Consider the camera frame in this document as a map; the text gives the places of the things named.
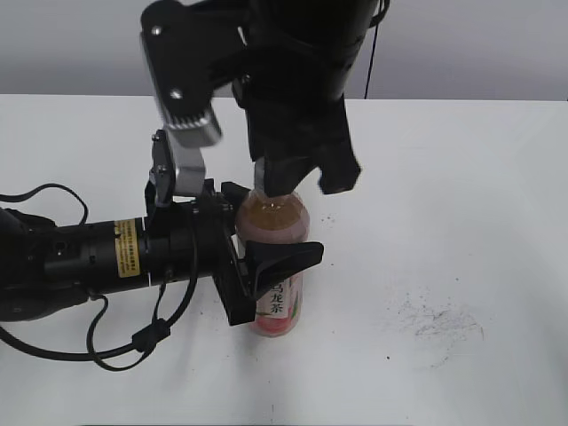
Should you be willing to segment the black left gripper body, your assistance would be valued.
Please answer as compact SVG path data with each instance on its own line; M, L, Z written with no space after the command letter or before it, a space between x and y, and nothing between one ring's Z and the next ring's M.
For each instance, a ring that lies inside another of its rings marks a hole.
M235 217L223 217L221 190L212 180L191 201L154 204L154 188L146 184L144 219L146 260L153 283L188 281L182 301L169 319L173 326L189 306L200 277L213 279L231 326L255 319L247 267L233 244Z

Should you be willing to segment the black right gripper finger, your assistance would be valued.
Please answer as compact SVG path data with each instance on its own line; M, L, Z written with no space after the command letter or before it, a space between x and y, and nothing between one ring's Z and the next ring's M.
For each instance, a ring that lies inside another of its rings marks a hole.
M361 172L351 144L323 146L318 152L318 166L319 188L324 194L349 192Z
M254 166L254 185L268 197L289 195L315 168L314 154L283 159L259 157Z

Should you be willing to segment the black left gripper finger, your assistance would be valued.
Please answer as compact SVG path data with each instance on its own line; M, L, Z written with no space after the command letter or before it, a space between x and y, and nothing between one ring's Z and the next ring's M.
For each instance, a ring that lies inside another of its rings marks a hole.
M251 295L260 300L277 284L319 264L323 254L324 246L316 241L293 244L248 241L244 261Z
M247 199L249 189L227 181L221 184L221 194L224 199L222 203L223 217L235 217L242 203Z

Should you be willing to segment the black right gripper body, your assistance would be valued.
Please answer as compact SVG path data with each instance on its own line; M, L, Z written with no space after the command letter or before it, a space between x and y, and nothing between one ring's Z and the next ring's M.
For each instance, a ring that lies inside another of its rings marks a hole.
M245 75L234 81L251 160L352 162L343 83L337 75Z

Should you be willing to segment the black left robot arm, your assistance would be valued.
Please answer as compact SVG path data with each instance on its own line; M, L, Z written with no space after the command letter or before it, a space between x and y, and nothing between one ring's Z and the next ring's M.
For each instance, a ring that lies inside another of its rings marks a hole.
M194 200L150 206L146 217L70 226L1 213L1 318L38 320L112 294L192 277L213 279L228 322L251 322L271 287L316 264L318 242L233 245L246 189L206 184Z

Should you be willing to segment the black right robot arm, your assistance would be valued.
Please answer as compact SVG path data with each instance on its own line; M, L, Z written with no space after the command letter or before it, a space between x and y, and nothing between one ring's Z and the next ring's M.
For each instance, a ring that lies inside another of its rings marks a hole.
M324 194L350 191L361 168L351 145L344 86L376 1L252 1L248 59L233 95L245 112L256 178L288 195L319 170Z

